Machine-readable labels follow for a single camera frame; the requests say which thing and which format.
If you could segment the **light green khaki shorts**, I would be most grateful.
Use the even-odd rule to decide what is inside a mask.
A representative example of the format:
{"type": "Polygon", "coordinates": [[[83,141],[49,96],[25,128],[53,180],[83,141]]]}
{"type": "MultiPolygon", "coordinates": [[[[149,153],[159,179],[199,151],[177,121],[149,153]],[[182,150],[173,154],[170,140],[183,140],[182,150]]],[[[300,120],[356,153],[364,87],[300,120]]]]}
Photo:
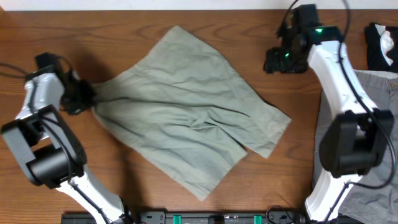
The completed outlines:
{"type": "Polygon", "coordinates": [[[199,200],[248,150],[269,157],[290,124],[216,49],[179,26],[93,87],[101,125],[199,200]]]}

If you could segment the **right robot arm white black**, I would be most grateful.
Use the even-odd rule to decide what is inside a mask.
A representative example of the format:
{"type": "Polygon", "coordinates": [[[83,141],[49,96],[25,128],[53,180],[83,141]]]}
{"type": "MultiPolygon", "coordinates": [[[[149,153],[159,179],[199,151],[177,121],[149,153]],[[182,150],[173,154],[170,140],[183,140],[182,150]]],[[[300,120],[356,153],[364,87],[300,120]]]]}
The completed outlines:
{"type": "Polygon", "coordinates": [[[394,116],[380,110],[362,88],[348,58],[346,31],[325,26],[314,4],[293,2],[277,36],[280,46],[266,52],[267,73],[303,73],[313,70],[329,103],[332,122],[319,145],[321,172],[305,210],[295,223],[333,223],[338,209],[354,186],[384,154],[391,156],[391,171],[376,189],[387,187],[397,172],[396,150],[390,133],[394,116]]]}

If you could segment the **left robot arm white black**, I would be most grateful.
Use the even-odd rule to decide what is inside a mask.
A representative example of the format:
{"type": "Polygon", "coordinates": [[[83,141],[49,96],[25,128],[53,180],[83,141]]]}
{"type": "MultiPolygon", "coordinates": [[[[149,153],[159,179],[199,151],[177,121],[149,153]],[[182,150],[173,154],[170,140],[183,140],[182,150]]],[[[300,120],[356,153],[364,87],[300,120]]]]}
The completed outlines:
{"type": "Polygon", "coordinates": [[[24,73],[25,100],[1,135],[27,179],[73,198],[86,213],[66,213],[62,223],[133,223],[128,206],[89,170],[81,142],[60,112],[78,115],[93,106],[95,92],[64,58],[35,57],[37,71],[24,73]]]}

